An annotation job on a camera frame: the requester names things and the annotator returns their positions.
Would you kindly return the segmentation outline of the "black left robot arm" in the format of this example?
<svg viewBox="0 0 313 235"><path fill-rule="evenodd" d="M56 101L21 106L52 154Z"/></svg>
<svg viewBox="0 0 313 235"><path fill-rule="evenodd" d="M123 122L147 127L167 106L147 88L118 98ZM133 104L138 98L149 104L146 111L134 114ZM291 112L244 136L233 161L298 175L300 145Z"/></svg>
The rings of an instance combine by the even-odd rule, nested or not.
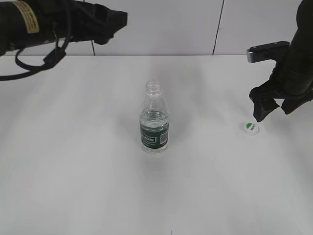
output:
<svg viewBox="0 0 313 235"><path fill-rule="evenodd" d="M105 45L127 22L127 12L79 0L2 1L0 54L50 44L57 38Z"/></svg>

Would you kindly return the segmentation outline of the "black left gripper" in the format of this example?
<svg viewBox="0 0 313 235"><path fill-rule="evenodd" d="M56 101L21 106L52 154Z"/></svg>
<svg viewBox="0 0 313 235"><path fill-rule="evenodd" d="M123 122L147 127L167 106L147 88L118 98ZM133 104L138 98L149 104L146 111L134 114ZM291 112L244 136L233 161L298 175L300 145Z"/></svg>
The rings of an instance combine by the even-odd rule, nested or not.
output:
<svg viewBox="0 0 313 235"><path fill-rule="evenodd" d="M65 40L105 45L126 27L128 13L79 0L14 1L14 46L35 47Z"/></svg>

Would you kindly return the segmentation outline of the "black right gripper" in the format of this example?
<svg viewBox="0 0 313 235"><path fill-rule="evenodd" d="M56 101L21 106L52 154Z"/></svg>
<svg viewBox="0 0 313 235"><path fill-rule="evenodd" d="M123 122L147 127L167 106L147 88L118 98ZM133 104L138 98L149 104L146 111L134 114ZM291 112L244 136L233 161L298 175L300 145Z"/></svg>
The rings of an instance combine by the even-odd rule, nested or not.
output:
<svg viewBox="0 0 313 235"><path fill-rule="evenodd" d="M281 106L286 115L312 101L304 97L313 82L313 35L296 32L284 58L276 62L269 80L250 92L257 122L279 108L273 98L285 99Z"/></svg>

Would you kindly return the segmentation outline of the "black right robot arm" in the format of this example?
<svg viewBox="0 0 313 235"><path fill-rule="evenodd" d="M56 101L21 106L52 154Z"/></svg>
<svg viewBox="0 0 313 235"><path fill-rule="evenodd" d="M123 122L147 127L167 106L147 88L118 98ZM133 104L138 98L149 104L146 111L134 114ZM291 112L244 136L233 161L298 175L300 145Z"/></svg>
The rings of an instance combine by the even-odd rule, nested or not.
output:
<svg viewBox="0 0 313 235"><path fill-rule="evenodd" d="M279 108L286 115L313 99L313 2L301 1L296 14L297 31L291 42L278 41L246 51L249 63L276 62L269 80L250 91L257 122Z"/></svg>

